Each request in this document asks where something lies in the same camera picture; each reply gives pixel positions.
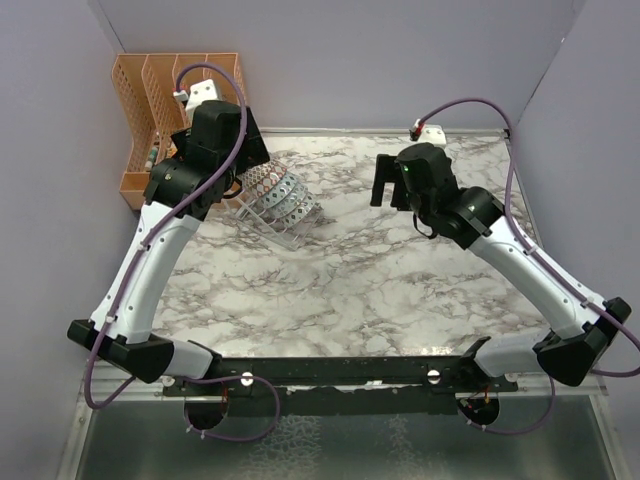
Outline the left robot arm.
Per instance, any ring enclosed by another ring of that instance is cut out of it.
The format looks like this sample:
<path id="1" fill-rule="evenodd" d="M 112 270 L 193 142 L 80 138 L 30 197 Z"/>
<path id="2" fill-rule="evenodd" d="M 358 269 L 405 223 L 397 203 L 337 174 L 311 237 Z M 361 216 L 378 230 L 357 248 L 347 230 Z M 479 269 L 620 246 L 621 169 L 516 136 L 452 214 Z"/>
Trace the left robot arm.
<path id="1" fill-rule="evenodd" d="M 156 307 L 211 206 L 269 154 L 251 110 L 225 101 L 201 103 L 190 128 L 174 138 L 176 154 L 151 170 L 137 231 L 111 287 L 88 319 L 71 322 L 67 337 L 146 383 L 186 377 L 206 395 L 220 385 L 218 354 L 153 334 Z"/>

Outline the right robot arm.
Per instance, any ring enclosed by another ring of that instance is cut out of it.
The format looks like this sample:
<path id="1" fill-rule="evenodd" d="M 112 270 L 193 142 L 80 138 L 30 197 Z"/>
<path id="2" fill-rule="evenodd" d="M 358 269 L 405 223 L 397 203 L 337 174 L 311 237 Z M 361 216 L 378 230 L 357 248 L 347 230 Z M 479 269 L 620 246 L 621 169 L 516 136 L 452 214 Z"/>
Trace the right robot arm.
<path id="1" fill-rule="evenodd" d="M 430 143 L 376 158 L 371 206 L 382 204 L 392 184 L 391 205 L 410 211 L 416 224 L 484 260 L 542 314 L 549 327 L 534 334 L 477 341 L 459 367 L 461 383 L 481 391 L 495 377 L 542 372 L 561 384 L 579 386 L 611 345 L 615 325 L 631 314 L 619 297 L 593 292 L 562 269 L 543 249 L 510 226 L 504 204 L 480 186 L 461 187 L 445 151 Z"/>

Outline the blue triangle patterned bowl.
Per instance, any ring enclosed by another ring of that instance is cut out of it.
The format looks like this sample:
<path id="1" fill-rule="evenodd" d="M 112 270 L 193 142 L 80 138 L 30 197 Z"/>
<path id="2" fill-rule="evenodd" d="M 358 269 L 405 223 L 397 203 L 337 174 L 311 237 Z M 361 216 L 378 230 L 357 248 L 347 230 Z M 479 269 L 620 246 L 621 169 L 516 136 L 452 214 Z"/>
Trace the blue triangle patterned bowl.
<path id="1" fill-rule="evenodd" d="M 297 183 L 298 179 L 295 175 L 286 173 L 275 186 L 261 197 L 263 207 L 271 208 L 280 203 L 291 193 Z"/>

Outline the white petal patterned bowl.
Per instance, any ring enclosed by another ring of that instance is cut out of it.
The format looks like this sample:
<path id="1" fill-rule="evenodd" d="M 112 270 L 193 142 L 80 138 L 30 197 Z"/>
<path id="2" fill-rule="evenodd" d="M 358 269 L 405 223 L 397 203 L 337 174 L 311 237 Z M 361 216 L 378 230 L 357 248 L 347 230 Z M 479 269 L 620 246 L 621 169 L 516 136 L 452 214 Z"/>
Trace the white petal patterned bowl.
<path id="1" fill-rule="evenodd" d="M 287 197 L 274 206 L 274 212 L 278 214 L 279 219 L 283 219 L 310 198 L 311 193 L 309 191 L 292 191 Z"/>

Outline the red patterned bowl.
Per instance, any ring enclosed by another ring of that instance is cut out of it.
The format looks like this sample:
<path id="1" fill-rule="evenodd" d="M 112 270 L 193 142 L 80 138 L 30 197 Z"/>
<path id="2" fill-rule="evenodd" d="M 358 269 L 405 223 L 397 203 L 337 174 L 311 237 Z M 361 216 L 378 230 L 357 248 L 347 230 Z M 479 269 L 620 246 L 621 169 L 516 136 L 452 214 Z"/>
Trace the red patterned bowl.
<path id="1" fill-rule="evenodd" d="M 260 198 L 267 194 L 287 173 L 287 167 L 273 163 L 268 172 L 254 186 L 255 195 Z"/>

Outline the white diamond patterned bowl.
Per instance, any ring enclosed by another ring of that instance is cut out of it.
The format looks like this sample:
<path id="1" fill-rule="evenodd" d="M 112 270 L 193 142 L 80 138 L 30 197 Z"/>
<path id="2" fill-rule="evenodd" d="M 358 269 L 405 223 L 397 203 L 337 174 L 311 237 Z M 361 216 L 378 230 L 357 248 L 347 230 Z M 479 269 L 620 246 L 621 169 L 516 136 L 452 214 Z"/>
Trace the white diamond patterned bowl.
<path id="1" fill-rule="evenodd" d="M 282 218 L 283 223 L 291 228 L 300 223 L 316 206 L 312 197 L 305 198 L 294 209 Z"/>

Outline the blue floral patterned bowl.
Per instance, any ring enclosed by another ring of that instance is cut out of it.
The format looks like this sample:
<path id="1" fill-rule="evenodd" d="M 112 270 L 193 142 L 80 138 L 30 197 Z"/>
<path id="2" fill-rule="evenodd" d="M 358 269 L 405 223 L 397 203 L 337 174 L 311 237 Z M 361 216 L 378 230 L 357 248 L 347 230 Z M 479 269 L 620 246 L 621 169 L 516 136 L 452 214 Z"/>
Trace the blue floral patterned bowl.
<path id="1" fill-rule="evenodd" d="M 288 215 L 304 199 L 307 192 L 304 184 L 297 184 L 284 199 L 270 208 L 270 212 L 275 218 Z"/>

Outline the brown checker patterned bowl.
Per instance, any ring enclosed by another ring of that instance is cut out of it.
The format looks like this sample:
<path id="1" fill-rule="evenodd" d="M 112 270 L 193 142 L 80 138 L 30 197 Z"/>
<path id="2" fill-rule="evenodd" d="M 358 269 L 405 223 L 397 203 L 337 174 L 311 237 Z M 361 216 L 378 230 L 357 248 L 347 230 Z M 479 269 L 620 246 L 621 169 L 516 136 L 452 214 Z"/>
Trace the brown checker patterned bowl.
<path id="1" fill-rule="evenodd" d="M 243 187 L 246 190 L 254 189 L 256 183 L 268 172 L 273 163 L 276 163 L 276 161 L 271 160 L 269 162 L 248 169 L 244 174 L 240 176 Z"/>

